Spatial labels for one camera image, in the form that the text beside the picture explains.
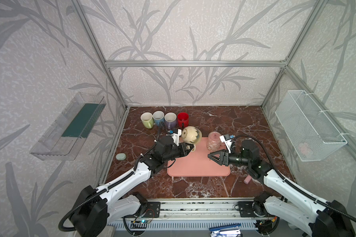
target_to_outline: wall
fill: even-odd
[[[356,140],[356,0],[329,1],[290,66]],[[319,162],[298,158],[274,114],[289,89],[298,88],[284,76],[265,113],[292,173],[356,217],[356,161],[345,147]]]
[[[81,2],[106,60],[282,60],[315,0]],[[277,71],[113,68],[112,74],[130,105],[259,105]]]
[[[76,159],[29,154],[78,91],[107,106]],[[57,223],[97,182],[123,112],[69,1],[0,1],[0,236],[67,236]]]

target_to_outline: white wire basket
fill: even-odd
[[[276,115],[302,161],[317,161],[347,141],[304,90],[287,91]]]

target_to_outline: pink tray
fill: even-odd
[[[196,150],[185,157],[177,158],[173,166],[167,168],[167,174],[172,177],[228,176],[231,173],[229,166],[220,166],[207,157],[210,152],[206,144],[207,137],[202,137],[200,142],[195,145]]]

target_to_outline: red mug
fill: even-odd
[[[185,128],[189,125],[189,115],[185,112],[180,112],[177,116],[178,127]]]

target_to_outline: pink sponge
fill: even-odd
[[[245,179],[244,179],[244,183],[248,184],[252,179],[252,176],[248,175]]]

